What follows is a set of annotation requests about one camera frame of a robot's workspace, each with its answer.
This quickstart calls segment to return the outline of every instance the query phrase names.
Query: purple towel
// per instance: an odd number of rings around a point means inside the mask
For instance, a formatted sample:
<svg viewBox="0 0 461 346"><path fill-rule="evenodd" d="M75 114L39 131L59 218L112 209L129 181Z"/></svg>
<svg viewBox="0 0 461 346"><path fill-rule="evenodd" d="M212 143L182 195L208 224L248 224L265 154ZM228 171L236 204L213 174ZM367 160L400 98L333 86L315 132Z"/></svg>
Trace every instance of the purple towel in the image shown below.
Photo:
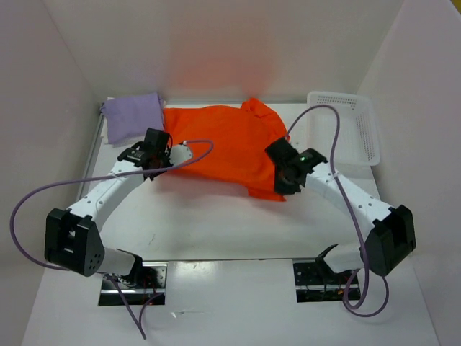
<svg viewBox="0 0 461 346"><path fill-rule="evenodd" d="M117 144L142 136L148 128L164 129L163 100L153 94L107 100L101 113L107 119L107 140Z"/></svg>

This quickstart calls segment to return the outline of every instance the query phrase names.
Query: orange t-shirt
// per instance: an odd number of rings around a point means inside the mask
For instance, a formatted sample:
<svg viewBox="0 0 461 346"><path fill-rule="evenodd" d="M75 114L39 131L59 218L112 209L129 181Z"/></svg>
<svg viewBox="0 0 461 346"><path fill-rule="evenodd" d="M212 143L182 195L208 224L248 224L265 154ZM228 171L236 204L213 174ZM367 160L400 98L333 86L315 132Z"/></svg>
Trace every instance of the orange t-shirt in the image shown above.
<svg viewBox="0 0 461 346"><path fill-rule="evenodd" d="M173 137L173 144L192 139L210 139L215 144L204 159L179 172L242 184L255 198L285 200L274 192L274 165L264 149L287 130L279 115L264 103L250 99L240 108L166 108L164 114L165 131ZM195 156L208 148L207 143L191 145Z"/></svg>

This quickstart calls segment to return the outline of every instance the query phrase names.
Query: white plastic basket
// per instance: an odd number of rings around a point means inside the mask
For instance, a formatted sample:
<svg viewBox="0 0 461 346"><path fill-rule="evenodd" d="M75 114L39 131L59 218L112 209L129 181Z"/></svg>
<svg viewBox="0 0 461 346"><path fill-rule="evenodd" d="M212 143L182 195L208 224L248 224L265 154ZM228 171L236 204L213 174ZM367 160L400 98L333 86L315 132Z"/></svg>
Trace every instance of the white plastic basket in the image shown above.
<svg viewBox="0 0 461 346"><path fill-rule="evenodd" d="M335 151L335 162L374 166L380 162L376 117L371 101L363 96L335 92L310 92L308 107L332 105L339 113L341 127ZM328 108L319 108L306 115L308 145L327 158L336 130L336 118Z"/></svg>

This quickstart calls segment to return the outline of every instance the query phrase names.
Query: white wall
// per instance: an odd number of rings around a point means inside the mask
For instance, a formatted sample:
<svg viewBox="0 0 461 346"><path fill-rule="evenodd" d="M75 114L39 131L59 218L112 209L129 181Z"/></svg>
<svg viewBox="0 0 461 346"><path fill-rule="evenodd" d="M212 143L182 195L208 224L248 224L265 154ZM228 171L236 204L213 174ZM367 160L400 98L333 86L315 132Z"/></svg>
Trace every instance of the white wall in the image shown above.
<svg viewBox="0 0 461 346"><path fill-rule="evenodd" d="M44 0L100 97L356 92L402 0Z"/></svg>
<svg viewBox="0 0 461 346"><path fill-rule="evenodd" d="M81 177L97 104L41 1L0 5L0 296L2 345L20 345L42 277L14 248L9 214L35 187ZM19 213L18 235L43 258L45 217L76 188L45 192Z"/></svg>
<svg viewBox="0 0 461 346"><path fill-rule="evenodd" d="M406 0L359 89L380 121L380 194L414 212L416 272L442 345L460 343L460 59L449 0Z"/></svg>

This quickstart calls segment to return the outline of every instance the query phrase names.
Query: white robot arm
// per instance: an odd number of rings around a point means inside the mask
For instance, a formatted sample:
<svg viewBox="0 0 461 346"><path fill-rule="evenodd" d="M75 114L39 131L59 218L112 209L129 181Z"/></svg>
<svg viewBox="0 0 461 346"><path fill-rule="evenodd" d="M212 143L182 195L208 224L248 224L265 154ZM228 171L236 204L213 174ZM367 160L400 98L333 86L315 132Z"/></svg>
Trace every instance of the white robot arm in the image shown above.
<svg viewBox="0 0 461 346"><path fill-rule="evenodd" d="M88 195L66 210L53 209L47 217L45 258L84 276L110 273L128 282L143 280L149 268L142 258L120 249L104 247L99 232L117 206L147 178L161 174L130 174L146 169L177 166L192 158L186 143L168 147L170 135L148 129L144 141L126 149Z"/></svg>
<svg viewBox="0 0 461 346"><path fill-rule="evenodd" d="M334 178L339 179L362 230L370 270L375 274L386 276L415 249L413 216L407 207L393 208L375 199L338 171L333 173L320 153L311 148L298 153L285 137L268 146L266 153L275 165L276 192L291 195L300 192L300 185L309 187L349 216ZM326 275L364 266L357 243L332 245L316 262L324 267Z"/></svg>

